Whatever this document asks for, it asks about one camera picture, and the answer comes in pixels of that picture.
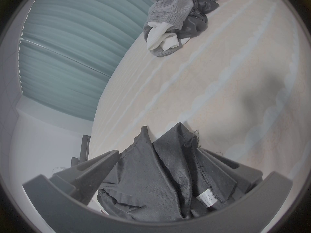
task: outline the green curtain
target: green curtain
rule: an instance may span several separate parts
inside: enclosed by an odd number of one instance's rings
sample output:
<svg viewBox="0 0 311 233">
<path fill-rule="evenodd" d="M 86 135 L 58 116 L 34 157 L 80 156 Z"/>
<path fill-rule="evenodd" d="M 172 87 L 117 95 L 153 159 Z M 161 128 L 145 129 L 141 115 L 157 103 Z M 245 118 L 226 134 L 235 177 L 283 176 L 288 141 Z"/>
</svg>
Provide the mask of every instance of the green curtain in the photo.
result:
<svg viewBox="0 0 311 233">
<path fill-rule="evenodd" d="M 151 0 L 36 0 L 22 30 L 23 95 L 94 120 L 115 68 L 142 32 Z"/>
</svg>

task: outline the gray waffle-knit fabric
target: gray waffle-knit fabric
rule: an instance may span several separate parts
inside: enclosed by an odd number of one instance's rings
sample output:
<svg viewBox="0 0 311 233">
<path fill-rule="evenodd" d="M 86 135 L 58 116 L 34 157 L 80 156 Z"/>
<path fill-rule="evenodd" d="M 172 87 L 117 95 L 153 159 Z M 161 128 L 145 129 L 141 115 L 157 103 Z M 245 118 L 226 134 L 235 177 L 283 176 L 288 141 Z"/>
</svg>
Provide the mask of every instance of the gray waffle-knit fabric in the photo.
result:
<svg viewBox="0 0 311 233">
<path fill-rule="evenodd" d="M 181 29 L 183 27 L 183 23 L 187 16 L 189 15 L 192 7 L 192 0 L 152 0 L 154 4 L 149 8 L 148 18 L 143 27 L 144 39 L 147 42 L 147 37 L 152 29 L 148 25 L 148 22 L 167 22 L 173 25 L 171 29 Z M 173 49 L 168 49 L 164 51 L 161 47 L 158 47 L 150 52 L 158 57 L 166 56 L 172 54 L 176 50 L 180 49 L 180 47 L 176 47 Z"/>
</svg>

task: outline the clothing label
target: clothing label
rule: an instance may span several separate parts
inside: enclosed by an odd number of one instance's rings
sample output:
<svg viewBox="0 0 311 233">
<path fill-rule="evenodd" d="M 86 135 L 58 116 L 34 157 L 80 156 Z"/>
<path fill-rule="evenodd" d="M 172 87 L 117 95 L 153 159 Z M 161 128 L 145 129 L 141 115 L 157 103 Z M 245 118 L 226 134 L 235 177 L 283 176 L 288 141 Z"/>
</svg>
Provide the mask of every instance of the clothing label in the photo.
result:
<svg viewBox="0 0 311 233">
<path fill-rule="evenodd" d="M 205 192 L 201 193 L 196 197 L 202 204 L 206 206 L 206 208 L 211 207 L 215 204 L 218 199 L 216 199 L 210 189 L 207 189 Z"/>
</svg>

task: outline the bed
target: bed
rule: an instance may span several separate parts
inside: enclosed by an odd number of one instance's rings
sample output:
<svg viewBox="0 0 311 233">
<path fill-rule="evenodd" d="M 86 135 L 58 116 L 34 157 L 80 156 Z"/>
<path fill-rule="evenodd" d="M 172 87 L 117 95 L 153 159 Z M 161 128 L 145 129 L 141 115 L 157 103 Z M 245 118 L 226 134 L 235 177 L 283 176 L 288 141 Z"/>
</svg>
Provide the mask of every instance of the bed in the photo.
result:
<svg viewBox="0 0 311 233">
<path fill-rule="evenodd" d="M 136 39 L 99 100 L 89 159 L 126 149 L 143 125 L 155 140 L 182 122 L 202 148 L 293 180 L 278 220 L 310 171 L 310 45 L 282 0 L 218 3 L 170 56 Z"/>
</svg>

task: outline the black leather garment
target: black leather garment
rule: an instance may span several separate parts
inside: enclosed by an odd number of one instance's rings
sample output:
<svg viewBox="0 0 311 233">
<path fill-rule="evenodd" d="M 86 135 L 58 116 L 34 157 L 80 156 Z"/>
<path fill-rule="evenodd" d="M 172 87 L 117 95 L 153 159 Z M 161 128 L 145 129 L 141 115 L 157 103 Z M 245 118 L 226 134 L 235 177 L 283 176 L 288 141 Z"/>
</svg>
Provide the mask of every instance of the black leather garment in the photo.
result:
<svg viewBox="0 0 311 233">
<path fill-rule="evenodd" d="M 182 29 L 173 29 L 178 39 L 193 38 L 207 29 L 206 14 L 217 9 L 219 4 L 215 0 L 193 0 L 193 8 L 184 21 Z"/>
<path fill-rule="evenodd" d="M 143 126 L 101 184 L 99 203 L 109 215 L 145 222 L 185 220 L 227 206 L 236 182 L 206 166 L 197 148 L 196 135 L 182 123 L 154 143 Z M 217 201 L 207 208 L 196 197 L 208 189 Z"/>
</svg>

